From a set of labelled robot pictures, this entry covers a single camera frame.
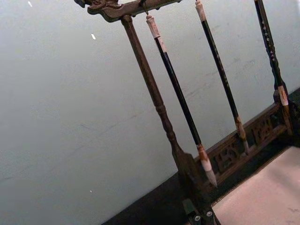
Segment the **brush handle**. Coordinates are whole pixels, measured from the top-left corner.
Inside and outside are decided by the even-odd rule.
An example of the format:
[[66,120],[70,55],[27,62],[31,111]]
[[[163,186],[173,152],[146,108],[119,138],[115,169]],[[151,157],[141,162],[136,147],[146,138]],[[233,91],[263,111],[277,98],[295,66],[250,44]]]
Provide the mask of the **brush handle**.
[[259,21],[261,31],[262,31],[263,41],[264,41],[264,44],[266,47],[267,54],[270,59],[272,73],[275,78],[274,87],[275,87],[275,89],[278,89],[278,92],[279,92],[280,102],[281,102],[281,105],[283,106],[283,115],[284,115],[284,119],[285,119],[285,124],[287,126],[288,134],[292,135],[293,128],[292,128],[292,123],[291,123],[291,119],[290,119],[291,117],[290,117],[290,113],[289,113],[289,106],[288,106],[289,103],[288,103],[287,91],[284,88],[284,83],[281,78],[279,64],[278,64],[278,60],[277,60],[276,53],[275,53],[275,46],[274,46],[267,14],[264,9],[263,0],[254,0],[254,3],[255,3],[258,21]]
[[222,84],[223,84],[224,89],[225,89],[225,93],[226,93],[226,96],[227,96],[227,99],[228,99],[228,102],[229,102],[229,105],[230,105],[230,109],[231,109],[231,112],[232,112],[233,117],[234,117],[234,122],[235,122],[235,125],[236,125],[236,128],[237,128],[237,132],[239,134],[240,139],[244,143],[244,148],[245,148],[245,151],[247,153],[248,149],[249,149],[249,146],[248,146],[248,143],[247,143],[246,132],[245,132],[245,129],[244,129],[242,123],[241,123],[241,120],[240,120],[240,117],[239,117],[239,114],[238,114],[238,110],[236,108],[236,105],[235,105],[235,102],[234,102],[234,99],[233,99],[233,95],[231,93],[230,86],[229,86],[229,83],[228,83],[228,80],[227,80],[227,77],[226,77],[226,73],[225,73],[224,67],[222,65],[221,58],[219,56],[215,41],[212,37],[210,27],[207,23],[205,12],[204,12],[204,9],[203,9],[203,4],[200,2],[200,0],[197,0],[195,4],[196,4],[195,8],[196,8],[197,13],[200,17],[201,24],[202,24],[203,29],[204,29],[204,33],[205,33],[206,38],[208,40],[208,43],[210,45],[212,55],[214,57],[217,69],[218,69],[219,74],[220,74],[220,78],[222,80]]
[[180,106],[183,110],[184,116],[187,120],[187,124],[188,124],[189,129],[192,133],[194,142],[195,142],[196,145],[199,145],[199,144],[201,144],[201,139],[199,137],[199,134],[198,134],[198,131],[196,129],[195,123],[193,121],[192,115],[190,113],[187,102],[184,98],[181,87],[180,87],[179,82],[177,80],[175,71],[174,71],[173,66],[171,64],[171,61],[169,59],[165,44],[164,44],[164,42],[163,42],[163,40],[160,36],[160,33],[158,31],[157,26],[156,26],[154,17],[151,16],[151,15],[147,15],[146,19],[147,19],[146,22],[147,22],[147,24],[150,28],[151,34],[153,35],[153,38],[156,42],[156,45],[157,45],[157,48],[158,48],[159,53],[161,55],[161,58],[164,62],[165,68],[166,68],[166,70],[168,72],[168,75],[170,77],[170,80],[172,82],[173,88],[176,92],[176,95],[177,95],[177,98],[179,100]]

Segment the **turned wooden pole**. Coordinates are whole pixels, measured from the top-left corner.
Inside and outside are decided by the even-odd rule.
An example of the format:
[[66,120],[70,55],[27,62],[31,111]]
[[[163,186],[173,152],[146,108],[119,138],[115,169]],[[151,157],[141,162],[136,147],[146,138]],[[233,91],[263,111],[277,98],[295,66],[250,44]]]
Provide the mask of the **turned wooden pole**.
[[177,159],[178,153],[183,153],[181,147],[178,145],[176,140],[176,135],[173,131],[172,124],[168,118],[165,105],[163,102],[163,99],[161,98],[160,92],[158,90],[158,86],[155,82],[155,79],[153,77],[152,71],[150,69],[150,66],[148,64],[148,61],[146,59],[146,56],[144,54],[144,51],[142,49],[141,43],[138,39],[138,36],[135,32],[135,28],[132,23],[132,18],[129,15],[126,15],[122,17],[121,19],[122,24],[126,30],[126,33],[128,35],[129,41],[131,43],[132,49],[135,53],[136,60],[140,66],[142,75],[144,77],[144,80],[146,82],[148,91],[150,93],[150,96],[152,98],[153,104],[156,108],[157,113],[160,116],[161,122],[163,124],[164,130],[167,134],[167,137],[171,143],[172,147],[172,153],[175,160],[175,163],[180,169],[179,161]]
[[[272,38],[272,34],[271,34],[269,22],[268,22],[266,10],[264,9],[263,1],[255,0],[255,7],[256,7],[257,17],[258,17],[258,21],[259,21],[259,25],[260,25],[260,27],[261,27],[261,30],[262,30],[262,32],[264,32],[263,30],[266,30],[266,31],[267,31],[267,33],[268,33],[268,38],[270,39],[270,43],[273,45],[274,52],[275,52],[274,42],[273,42],[273,38]],[[267,51],[267,53],[269,54],[268,48],[267,48],[268,43],[266,42],[266,39],[265,39],[265,38],[263,38],[263,41],[264,41],[264,44],[265,44],[265,46],[266,46],[266,51]],[[281,78],[280,69],[279,69],[279,63],[278,63],[278,60],[277,60],[276,57],[275,57],[275,60],[276,60],[276,64],[277,64],[278,71],[279,71],[278,77],[281,79],[282,85],[283,85],[283,87],[284,87],[284,89],[285,89],[285,93],[286,93],[286,95],[288,96],[285,82],[284,82],[284,81],[282,80],[282,78]],[[275,73],[276,71],[274,70],[274,67],[273,67],[271,61],[270,61],[270,66],[271,66],[271,68],[272,68],[272,73],[273,73],[273,75],[274,75],[274,73]],[[277,78],[276,78],[275,75],[274,75],[274,90],[275,90],[275,91],[278,90]]]

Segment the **calligraphy brush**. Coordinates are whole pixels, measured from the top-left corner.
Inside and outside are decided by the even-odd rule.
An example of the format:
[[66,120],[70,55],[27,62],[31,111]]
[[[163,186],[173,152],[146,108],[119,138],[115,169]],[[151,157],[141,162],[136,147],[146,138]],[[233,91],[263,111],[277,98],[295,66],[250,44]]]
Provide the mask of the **calligraphy brush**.
[[221,77],[221,80],[222,80],[222,83],[223,83],[223,86],[224,86],[224,89],[225,89],[225,92],[226,92],[226,95],[227,95],[227,99],[229,101],[229,105],[230,105],[230,108],[231,108],[231,111],[232,111],[232,114],[233,114],[233,117],[234,117],[234,122],[235,122],[235,125],[236,125],[236,128],[237,128],[238,135],[239,135],[240,139],[243,142],[245,153],[249,154],[249,146],[248,146],[248,142],[247,142],[246,132],[245,132],[244,127],[242,125],[242,122],[240,120],[238,110],[235,106],[233,95],[231,93],[229,83],[228,83],[228,80],[227,80],[227,77],[226,77],[226,74],[225,74],[225,71],[224,71],[224,68],[223,68],[223,65],[222,65],[217,47],[216,47],[216,44],[215,44],[214,39],[212,37],[210,27],[208,26],[208,23],[207,23],[207,20],[206,20],[206,17],[205,17],[205,13],[204,13],[204,9],[203,9],[203,5],[200,2],[200,0],[196,1],[196,10],[197,10],[198,15],[200,17],[201,24],[203,26],[206,38],[207,38],[208,43],[210,45],[212,55],[214,57],[216,65],[217,65],[217,69],[219,71],[219,74],[220,74],[220,77]]
[[283,106],[283,115],[285,119],[285,124],[287,126],[287,132],[289,135],[293,135],[293,128],[290,121],[290,112],[289,112],[289,102],[286,96],[286,92],[283,86],[283,81],[281,79],[280,69],[278,65],[278,60],[275,54],[275,47],[273,38],[271,35],[271,30],[268,23],[268,18],[266,11],[264,9],[263,0],[254,0],[258,21],[262,31],[262,37],[266,51],[270,59],[270,65],[272,68],[272,73],[275,78],[275,88],[278,89],[279,97],[281,104]]
[[215,174],[212,170],[210,159],[208,158],[207,153],[206,153],[206,151],[205,151],[205,149],[204,149],[204,147],[201,143],[201,139],[199,137],[198,131],[197,131],[196,126],[194,124],[192,115],[191,115],[191,113],[188,109],[187,102],[186,102],[186,100],[184,98],[184,95],[181,91],[181,88],[180,88],[179,82],[177,80],[176,74],[174,72],[171,61],[170,61],[169,56],[167,54],[165,44],[164,44],[164,42],[163,42],[163,40],[162,40],[162,38],[161,38],[161,36],[158,32],[158,28],[155,24],[154,17],[149,15],[147,11],[146,11],[146,13],[147,13],[147,16],[146,16],[147,21],[146,22],[149,25],[150,31],[151,31],[151,33],[154,37],[154,40],[155,40],[156,45],[158,47],[158,50],[160,52],[161,58],[164,62],[165,68],[168,72],[168,75],[170,77],[170,80],[172,82],[174,90],[176,92],[176,95],[177,95],[177,98],[179,100],[180,106],[181,106],[181,108],[183,110],[183,113],[184,113],[184,116],[187,120],[187,124],[188,124],[189,129],[192,133],[194,142],[197,146],[197,150],[198,150],[198,153],[199,153],[201,164],[202,164],[202,166],[203,166],[203,168],[206,172],[207,178],[216,187],[217,186],[217,180],[216,180],[216,176],[215,176]]

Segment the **carved wooden top bar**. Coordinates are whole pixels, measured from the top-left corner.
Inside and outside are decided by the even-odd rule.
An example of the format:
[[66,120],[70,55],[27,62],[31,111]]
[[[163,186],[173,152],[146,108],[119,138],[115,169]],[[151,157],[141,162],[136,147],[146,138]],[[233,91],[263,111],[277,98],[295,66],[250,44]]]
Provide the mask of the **carved wooden top bar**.
[[[144,8],[140,5],[140,0],[125,4],[118,4],[118,0],[74,0],[82,8],[89,5],[88,13],[91,15],[101,14],[103,18],[112,23],[120,20],[125,15],[136,16],[144,13]],[[147,10],[159,9],[182,0],[147,0]]]

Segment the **wooden brush rack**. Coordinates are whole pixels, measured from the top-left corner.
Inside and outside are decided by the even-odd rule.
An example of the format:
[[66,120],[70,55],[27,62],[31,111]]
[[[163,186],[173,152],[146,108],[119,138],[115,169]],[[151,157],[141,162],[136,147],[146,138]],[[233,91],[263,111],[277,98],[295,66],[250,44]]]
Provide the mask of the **wooden brush rack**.
[[[201,224],[219,225],[220,222],[211,208],[209,198],[209,192],[214,191],[214,188],[205,177],[199,158],[196,157],[194,159],[191,154],[185,153],[178,145],[158,86],[156,85],[135,32],[132,17],[145,12],[140,0],[126,4],[118,4],[118,0],[75,0],[75,2],[83,8],[85,5],[88,5],[88,13],[92,15],[101,14],[104,19],[110,23],[121,20],[145,79],[153,104],[161,118],[163,128],[170,141],[172,155],[179,172],[180,184],[185,191],[186,198],[190,199],[193,203],[196,213],[201,217]],[[147,0],[147,10],[159,9],[160,7],[175,2],[180,1]],[[276,87],[273,97],[274,103],[272,105],[244,125],[250,149],[248,155],[243,153],[243,145],[237,131],[232,132],[207,150],[218,184],[222,183],[231,174],[243,167],[247,161],[275,139],[279,139],[289,145],[300,146],[300,110],[298,106],[288,100],[290,121],[293,127],[293,134],[288,135],[288,126],[280,102],[279,92]]]

